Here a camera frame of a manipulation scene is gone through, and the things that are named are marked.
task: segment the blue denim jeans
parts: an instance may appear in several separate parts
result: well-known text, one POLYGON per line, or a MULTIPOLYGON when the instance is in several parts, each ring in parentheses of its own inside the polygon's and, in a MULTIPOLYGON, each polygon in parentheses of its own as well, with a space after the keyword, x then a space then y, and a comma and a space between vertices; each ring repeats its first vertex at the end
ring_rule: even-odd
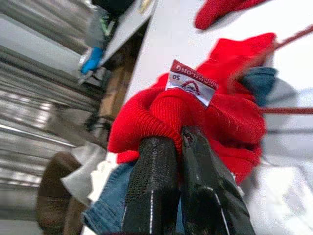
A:
MULTIPOLYGON (((99 200, 82 213, 83 223, 96 234, 116 233, 122 230, 122 220, 125 211, 125 197, 129 176, 135 162, 121 164, 110 175, 99 200)), ((182 225, 181 202, 179 201, 176 232, 184 233, 182 225)))

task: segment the textured black grip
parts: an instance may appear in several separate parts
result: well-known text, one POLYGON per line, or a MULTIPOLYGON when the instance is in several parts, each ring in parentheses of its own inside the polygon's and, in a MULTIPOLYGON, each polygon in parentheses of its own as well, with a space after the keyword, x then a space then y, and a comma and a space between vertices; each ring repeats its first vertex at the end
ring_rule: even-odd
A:
POLYGON ((126 205, 146 192, 177 188, 177 162, 171 139, 144 139, 139 147, 140 158, 130 175, 126 205))
POLYGON ((174 234, 179 201, 176 149, 163 137, 143 139, 130 175, 123 231, 174 234))

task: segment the blue object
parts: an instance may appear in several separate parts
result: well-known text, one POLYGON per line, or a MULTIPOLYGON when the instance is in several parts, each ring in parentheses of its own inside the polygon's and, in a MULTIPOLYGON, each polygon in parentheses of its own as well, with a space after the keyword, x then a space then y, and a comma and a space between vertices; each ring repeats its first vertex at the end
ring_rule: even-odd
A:
POLYGON ((259 106, 265 106, 267 95, 273 89, 277 70, 270 67, 253 67, 243 77, 241 83, 255 96, 259 106))
POLYGON ((95 70, 102 58, 102 48, 93 47, 90 58, 83 64, 81 73, 83 75, 87 74, 90 70, 95 70))
MULTIPOLYGON (((115 169, 104 186, 98 201, 82 213, 83 222, 96 234, 122 231, 125 198, 129 176, 135 162, 121 164, 115 169)), ((176 232, 184 234, 181 201, 179 201, 176 232)))

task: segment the gray fabric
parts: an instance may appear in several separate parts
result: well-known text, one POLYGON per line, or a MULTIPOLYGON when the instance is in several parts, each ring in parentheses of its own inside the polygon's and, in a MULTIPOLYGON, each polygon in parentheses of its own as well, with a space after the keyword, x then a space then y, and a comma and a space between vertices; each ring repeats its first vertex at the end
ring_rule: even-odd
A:
POLYGON ((108 12, 97 6, 86 33, 85 42, 87 46, 103 48, 104 35, 100 19, 105 16, 108 16, 108 12))
POLYGON ((102 147, 87 143, 85 152, 80 156, 83 165, 76 171, 61 179, 64 187, 76 200, 88 206, 90 200, 87 196, 92 191, 91 177, 92 171, 96 170, 97 165, 105 160, 106 151, 102 147))

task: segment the red cloth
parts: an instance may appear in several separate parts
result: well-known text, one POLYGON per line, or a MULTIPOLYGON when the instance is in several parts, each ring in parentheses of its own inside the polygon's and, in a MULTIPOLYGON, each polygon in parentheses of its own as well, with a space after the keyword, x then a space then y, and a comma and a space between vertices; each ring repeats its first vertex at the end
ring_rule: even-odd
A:
POLYGON ((214 21, 231 11, 243 10, 266 0, 207 0, 195 18, 195 27, 207 29, 214 21))
POLYGON ((133 96, 121 109, 112 126, 108 150, 132 150, 118 155, 118 162, 126 163, 138 158, 141 139, 164 136, 174 141, 180 154, 181 128, 196 125, 240 183, 259 163, 260 141, 266 129, 253 95, 240 83, 235 83, 235 93, 227 94, 227 78, 269 47, 274 38, 273 33, 267 33, 242 42, 219 40, 208 60, 197 68, 219 84, 207 108, 181 89, 164 91, 168 74, 162 75, 155 85, 133 96))

